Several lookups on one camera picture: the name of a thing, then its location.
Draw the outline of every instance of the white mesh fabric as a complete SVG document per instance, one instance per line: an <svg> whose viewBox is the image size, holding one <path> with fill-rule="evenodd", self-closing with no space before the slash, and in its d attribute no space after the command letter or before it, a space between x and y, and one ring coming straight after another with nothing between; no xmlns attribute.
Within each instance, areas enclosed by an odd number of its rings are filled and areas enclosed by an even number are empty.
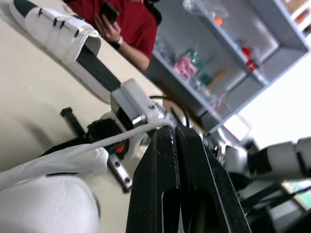
<svg viewBox="0 0 311 233"><path fill-rule="evenodd" d="M97 233L97 203L73 176L42 177L0 191L0 232Z"/></svg>

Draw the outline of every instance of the hand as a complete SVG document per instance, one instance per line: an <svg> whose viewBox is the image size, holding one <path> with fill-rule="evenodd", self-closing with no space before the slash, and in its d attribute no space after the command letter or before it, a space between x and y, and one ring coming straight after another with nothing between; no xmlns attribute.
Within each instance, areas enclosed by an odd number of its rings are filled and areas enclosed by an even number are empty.
<svg viewBox="0 0 311 233"><path fill-rule="evenodd" d="M120 40L121 28L117 22L111 24L106 16L102 16L102 18L100 18L99 15L95 15L94 20L97 30L106 41L118 42L118 40Z"/></svg>

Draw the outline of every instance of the wristwatch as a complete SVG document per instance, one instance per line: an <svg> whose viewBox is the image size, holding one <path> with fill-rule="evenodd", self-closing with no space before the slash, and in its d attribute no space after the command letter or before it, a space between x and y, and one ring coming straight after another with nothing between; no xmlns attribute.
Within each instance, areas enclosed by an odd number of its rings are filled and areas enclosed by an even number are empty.
<svg viewBox="0 0 311 233"><path fill-rule="evenodd" d="M114 47L116 50L118 50L121 47L122 43L123 43L123 37L120 36L120 39L117 42L112 42L111 46Z"/></svg>

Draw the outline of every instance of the orange light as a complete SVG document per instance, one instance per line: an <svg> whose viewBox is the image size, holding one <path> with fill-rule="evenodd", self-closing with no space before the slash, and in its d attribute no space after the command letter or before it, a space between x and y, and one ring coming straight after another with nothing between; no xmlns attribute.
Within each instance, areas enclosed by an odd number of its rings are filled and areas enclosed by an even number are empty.
<svg viewBox="0 0 311 233"><path fill-rule="evenodd" d="M125 145L123 144L122 146L119 146L119 147L117 148L117 153L118 153L118 154L122 153L122 152L124 151L124 149L125 149Z"/></svg>
<svg viewBox="0 0 311 233"><path fill-rule="evenodd" d="M223 19L219 16L215 16L214 18L215 22L219 25L219 26L222 26L223 24Z"/></svg>

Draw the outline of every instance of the red shirt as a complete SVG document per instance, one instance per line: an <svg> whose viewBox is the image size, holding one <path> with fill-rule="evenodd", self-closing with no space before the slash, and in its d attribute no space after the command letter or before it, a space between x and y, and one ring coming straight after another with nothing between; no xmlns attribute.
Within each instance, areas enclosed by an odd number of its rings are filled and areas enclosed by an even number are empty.
<svg viewBox="0 0 311 233"><path fill-rule="evenodd" d="M98 14L105 0L73 0L68 6L96 27L93 16ZM117 23L124 41L151 58L155 45L157 24L155 17L144 4L131 0L107 0L120 15Z"/></svg>

